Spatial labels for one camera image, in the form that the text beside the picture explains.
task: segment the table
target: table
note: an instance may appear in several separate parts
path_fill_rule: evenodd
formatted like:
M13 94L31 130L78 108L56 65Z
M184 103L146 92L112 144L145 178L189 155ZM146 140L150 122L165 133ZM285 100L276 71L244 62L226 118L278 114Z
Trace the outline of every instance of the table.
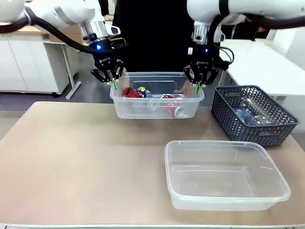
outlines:
M227 73L237 85L257 85L272 96L305 95L305 71L268 45L250 40L225 40L221 45L235 54Z
M167 190L172 140L227 140L200 107L185 120L127 120L112 104L35 103L0 141L0 223L21 226L305 224L305 153L288 137L268 149L291 188L267 211L181 211Z

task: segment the cabinet door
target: cabinet door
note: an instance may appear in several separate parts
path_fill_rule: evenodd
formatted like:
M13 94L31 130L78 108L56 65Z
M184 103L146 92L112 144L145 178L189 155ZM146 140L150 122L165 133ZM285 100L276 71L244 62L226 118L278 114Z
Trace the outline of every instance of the cabinet door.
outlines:
M10 47L30 92L58 92L42 38L36 34L8 35Z
M0 35L0 91L27 91L6 35Z

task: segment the black shirt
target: black shirt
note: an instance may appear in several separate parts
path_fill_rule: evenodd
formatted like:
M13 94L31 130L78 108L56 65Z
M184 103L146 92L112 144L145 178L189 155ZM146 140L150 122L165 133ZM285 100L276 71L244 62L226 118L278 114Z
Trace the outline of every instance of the black shirt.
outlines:
M109 14L109 5L108 0L99 0L99 4L101 7L101 13L103 16Z
M118 0L113 25L129 44L121 58L129 72L182 72L189 64L193 20L187 0Z

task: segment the person's hand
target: person's hand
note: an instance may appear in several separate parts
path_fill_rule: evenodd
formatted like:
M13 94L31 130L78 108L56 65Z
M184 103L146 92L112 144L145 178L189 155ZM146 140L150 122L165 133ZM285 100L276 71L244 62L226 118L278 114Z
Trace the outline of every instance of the person's hand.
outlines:
M126 87L130 87L129 75L126 68L123 69L122 76L119 79L119 90L122 92Z
M190 75L192 78L194 78L194 72L192 70L190 70ZM193 87L193 84L188 79L186 79L183 84L183 87L181 89L174 90L174 93L183 94L184 97L187 98L194 98L195 88Z

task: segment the clear plastic container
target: clear plastic container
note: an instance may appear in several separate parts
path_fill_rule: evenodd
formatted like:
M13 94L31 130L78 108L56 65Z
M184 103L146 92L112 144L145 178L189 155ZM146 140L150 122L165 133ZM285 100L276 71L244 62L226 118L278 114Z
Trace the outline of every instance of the clear plastic container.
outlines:
M172 141L165 148L168 190L177 209L266 210L290 188L260 145L231 141Z
M200 101L204 99L202 88L194 94L194 87L188 83L184 73L127 73L119 82L119 90L112 85L110 98L113 99L115 110L120 118L131 119L168 119L192 118L196 114ZM124 98L122 91L126 87L137 90L145 87L152 93L152 98ZM170 94L174 99L162 99L163 94Z

